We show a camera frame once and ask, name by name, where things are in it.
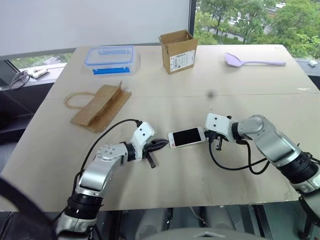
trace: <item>wooden table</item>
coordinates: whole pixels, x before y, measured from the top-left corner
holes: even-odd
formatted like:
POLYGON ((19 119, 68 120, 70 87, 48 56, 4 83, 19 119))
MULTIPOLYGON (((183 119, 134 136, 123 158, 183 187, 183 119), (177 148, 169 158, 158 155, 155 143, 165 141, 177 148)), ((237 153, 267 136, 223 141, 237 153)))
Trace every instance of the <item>wooden table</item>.
MULTIPOLYGON (((70 123, 77 110, 64 106, 72 92, 95 92, 101 85, 123 82, 132 96, 111 125, 127 118, 149 122, 157 136, 204 126, 208 113, 241 120, 266 116, 303 151, 320 157, 320 92, 281 45, 198 46, 195 65, 172 75, 162 66, 160 46, 137 46, 140 65, 134 75, 93 76, 83 65, 89 47, 78 48, 36 112, 2 176, 21 189, 44 211, 62 210, 71 194, 90 144, 87 129, 70 123), (285 61, 285 67, 227 66, 224 53, 242 60, 285 61)), ((72 100, 84 104, 88 98, 72 100)), ((124 123, 100 143, 128 141, 135 125, 124 123)), ((254 144, 252 159, 262 155, 254 144)), ((247 164, 247 149, 224 142, 216 159, 228 167, 247 164)), ((262 175, 249 170, 226 171, 210 158, 208 142, 184 148, 168 146, 154 153, 157 167, 132 161, 120 167, 103 201, 102 210, 208 206, 283 202, 298 199, 289 182, 274 167, 262 175)), ((13 207, 0 201, 0 209, 13 207)))

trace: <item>white phone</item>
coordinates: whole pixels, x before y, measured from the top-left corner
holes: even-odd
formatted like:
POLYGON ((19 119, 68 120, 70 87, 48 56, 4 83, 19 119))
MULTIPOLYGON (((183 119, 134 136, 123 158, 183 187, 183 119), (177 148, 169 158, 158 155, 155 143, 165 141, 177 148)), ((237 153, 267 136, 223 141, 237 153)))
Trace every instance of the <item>white phone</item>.
POLYGON ((206 140, 204 128, 201 126, 181 131, 169 132, 168 138, 170 148, 172 149, 201 143, 206 140))

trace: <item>transparent plastic box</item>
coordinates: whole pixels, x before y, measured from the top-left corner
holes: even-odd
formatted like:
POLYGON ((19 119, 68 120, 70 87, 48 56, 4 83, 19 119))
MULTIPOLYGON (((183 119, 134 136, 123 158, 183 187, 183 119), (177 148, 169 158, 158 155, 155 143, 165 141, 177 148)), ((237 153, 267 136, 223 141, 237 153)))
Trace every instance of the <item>transparent plastic box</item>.
POLYGON ((91 48, 84 65, 93 75, 133 74, 136 72, 137 54, 134 46, 99 46, 91 48))

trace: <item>plastic spatula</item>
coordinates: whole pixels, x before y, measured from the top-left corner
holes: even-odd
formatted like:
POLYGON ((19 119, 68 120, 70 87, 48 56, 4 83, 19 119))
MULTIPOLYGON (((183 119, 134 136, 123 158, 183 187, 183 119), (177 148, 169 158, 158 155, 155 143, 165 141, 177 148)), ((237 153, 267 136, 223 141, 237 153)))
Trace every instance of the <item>plastic spatula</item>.
POLYGON ((234 67, 241 67, 243 64, 269 64, 277 66, 285 66, 286 62, 284 61, 241 61, 237 56, 232 55, 228 52, 224 54, 226 62, 234 67))

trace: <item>white wall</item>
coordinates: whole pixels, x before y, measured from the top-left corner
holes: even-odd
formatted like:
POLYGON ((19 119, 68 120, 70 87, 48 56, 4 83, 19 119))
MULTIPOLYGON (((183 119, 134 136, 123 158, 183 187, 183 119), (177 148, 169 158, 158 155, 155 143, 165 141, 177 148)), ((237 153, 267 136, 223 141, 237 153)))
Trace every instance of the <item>white wall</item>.
POLYGON ((189 0, 1 0, 0 56, 157 43, 188 29, 189 0))

